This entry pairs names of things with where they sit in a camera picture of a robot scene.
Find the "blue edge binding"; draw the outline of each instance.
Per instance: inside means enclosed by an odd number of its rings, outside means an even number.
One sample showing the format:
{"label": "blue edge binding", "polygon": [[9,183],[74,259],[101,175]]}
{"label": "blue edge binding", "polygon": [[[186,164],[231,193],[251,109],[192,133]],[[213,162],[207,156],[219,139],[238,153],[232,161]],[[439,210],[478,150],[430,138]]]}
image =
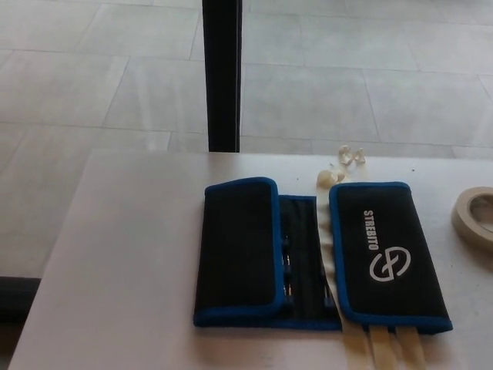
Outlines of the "blue edge binding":
{"label": "blue edge binding", "polygon": [[340,220],[337,205],[337,191],[341,187],[403,187],[411,191],[406,183],[399,181],[386,183],[341,183],[335,185],[329,192],[330,214],[332,216],[332,228],[334,234],[334,260],[336,266],[337,294],[339,296],[340,309],[350,321],[361,323],[366,329],[368,325],[381,325],[394,331],[396,326],[416,327],[422,334],[436,334],[452,330],[452,323],[447,318],[428,316],[383,316],[378,314],[361,314],[354,312],[347,297],[347,287],[344,273],[344,255],[342,251],[342,238]]}
{"label": "blue edge binding", "polygon": [[[270,185],[272,200],[273,259],[276,294],[272,303],[263,306],[207,308],[193,316],[197,327],[241,327],[241,328],[292,328],[300,330],[328,331],[341,330],[340,321],[282,320],[272,318],[284,303],[284,273],[280,228],[280,205],[276,183],[267,177],[251,177],[220,183],[206,188],[205,194],[222,187],[234,187],[246,183],[267,183]],[[293,199],[316,199],[316,197],[289,196]]]}

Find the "white logo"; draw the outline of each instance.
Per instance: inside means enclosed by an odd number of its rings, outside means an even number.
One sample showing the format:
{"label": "white logo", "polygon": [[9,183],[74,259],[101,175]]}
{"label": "white logo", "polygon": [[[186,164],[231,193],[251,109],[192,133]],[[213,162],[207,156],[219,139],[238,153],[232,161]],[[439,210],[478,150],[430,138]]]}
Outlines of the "white logo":
{"label": "white logo", "polygon": [[[396,252],[395,257],[391,257],[391,253]],[[379,253],[370,264],[370,276],[376,281],[393,281],[394,280],[394,265],[399,261],[399,254],[404,254],[406,261],[404,266],[396,273],[397,276],[401,276],[409,268],[411,264],[411,254],[403,247],[392,247],[385,250],[385,264],[381,268],[381,276],[375,274],[375,266],[377,262],[382,258],[382,254]]]}

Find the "tape roll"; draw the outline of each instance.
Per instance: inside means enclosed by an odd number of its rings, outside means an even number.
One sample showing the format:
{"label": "tape roll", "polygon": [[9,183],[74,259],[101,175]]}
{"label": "tape roll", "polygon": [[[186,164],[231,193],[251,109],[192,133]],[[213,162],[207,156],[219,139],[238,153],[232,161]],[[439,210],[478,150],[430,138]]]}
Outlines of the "tape roll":
{"label": "tape roll", "polygon": [[452,212],[452,225],[466,243],[493,252],[493,232],[473,216],[474,208],[491,208],[493,212],[493,187],[473,187],[459,195]]}

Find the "floor tile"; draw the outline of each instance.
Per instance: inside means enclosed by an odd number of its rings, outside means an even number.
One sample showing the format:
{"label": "floor tile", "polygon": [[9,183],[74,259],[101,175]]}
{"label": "floor tile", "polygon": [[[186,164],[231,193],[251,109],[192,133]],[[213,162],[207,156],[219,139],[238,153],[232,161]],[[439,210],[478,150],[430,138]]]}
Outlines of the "floor tile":
{"label": "floor tile", "polygon": [[493,25],[490,0],[433,0],[448,22]]}
{"label": "floor tile", "polygon": [[421,145],[401,143],[365,143],[333,140],[312,140],[314,154],[336,156],[339,148],[348,145],[353,151],[363,148],[365,156],[409,156],[421,158],[453,158],[452,148],[445,145]]}
{"label": "floor tile", "polygon": [[240,137],[241,153],[311,154],[309,140],[275,137]]}
{"label": "floor tile", "polygon": [[21,142],[26,127],[15,123],[0,123],[0,173]]}
{"label": "floor tile", "polygon": [[345,0],[347,14],[363,18],[443,22],[432,0]]}
{"label": "floor tile", "polygon": [[71,52],[98,7],[78,2],[2,0],[0,48]]}
{"label": "floor tile", "polygon": [[92,149],[166,150],[169,133],[31,126],[0,176],[0,234],[55,241]]}
{"label": "floor tile", "polygon": [[479,79],[490,96],[491,101],[493,101],[493,76],[479,76]]}
{"label": "floor tile", "polygon": [[456,158],[471,160],[493,160],[493,148],[474,148],[471,146],[454,146]]}
{"label": "floor tile", "polygon": [[182,153],[208,152],[207,135],[200,133],[172,133],[168,151]]}
{"label": "floor tile", "polygon": [[245,13],[242,60],[245,63],[302,66],[300,18],[297,15]]}
{"label": "floor tile", "polygon": [[200,16],[199,23],[197,24],[197,30],[195,31],[195,38],[193,39],[192,53],[190,55],[191,60],[204,60],[203,53],[203,18]]}
{"label": "floor tile", "polygon": [[153,0],[57,0],[57,1],[88,2],[95,4],[120,4],[120,5],[152,5],[153,4]]}
{"label": "floor tile", "polygon": [[104,126],[204,133],[203,62],[130,59]]}
{"label": "floor tile", "polygon": [[240,86],[240,125],[243,122],[243,112],[245,111],[245,81],[246,81],[246,76],[247,76],[247,65],[242,64],[241,65],[241,86]]}
{"label": "floor tile", "polygon": [[127,58],[14,52],[0,70],[6,122],[101,126]]}
{"label": "floor tile", "polygon": [[130,129],[103,129],[98,149],[166,150],[171,133],[135,131]]}
{"label": "floor tile", "polygon": [[493,145],[493,103],[477,76],[365,71],[384,142]]}
{"label": "floor tile", "polygon": [[53,243],[40,237],[0,234],[0,276],[40,278]]}
{"label": "floor tile", "polygon": [[493,29],[425,22],[405,22],[404,29],[423,71],[493,73]]}
{"label": "floor tile", "polygon": [[102,5],[80,42],[80,52],[188,59],[199,10]]}
{"label": "floor tile", "polygon": [[416,70],[398,22],[301,17],[307,66]]}
{"label": "floor tile", "polygon": [[360,70],[246,70],[242,135],[378,141]]}
{"label": "floor tile", "polygon": [[298,15],[346,15],[344,0],[251,0],[252,12]]}
{"label": "floor tile", "polygon": [[171,6],[174,8],[201,9],[202,0],[154,0],[155,6]]}
{"label": "floor tile", "polygon": [[11,54],[12,50],[0,50],[0,68],[3,66],[3,63],[6,62]]}

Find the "table surface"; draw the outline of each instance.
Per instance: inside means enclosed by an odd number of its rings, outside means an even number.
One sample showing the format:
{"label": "table surface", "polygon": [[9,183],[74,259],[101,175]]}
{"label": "table surface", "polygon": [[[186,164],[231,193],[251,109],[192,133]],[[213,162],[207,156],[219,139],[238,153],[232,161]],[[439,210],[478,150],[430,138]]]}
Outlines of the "table surface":
{"label": "table surface", "polygon": [[[274,179],[315,194],[327,156],[95,151],[15,351],[11,370],[346,368],[340,333],[192,326],[204,188]],[[461,191],[493,163],[370,158],[371,180],[410,184],[454,330],[422,336],[429,369],[491,368],[493,261],[455,236]]]}

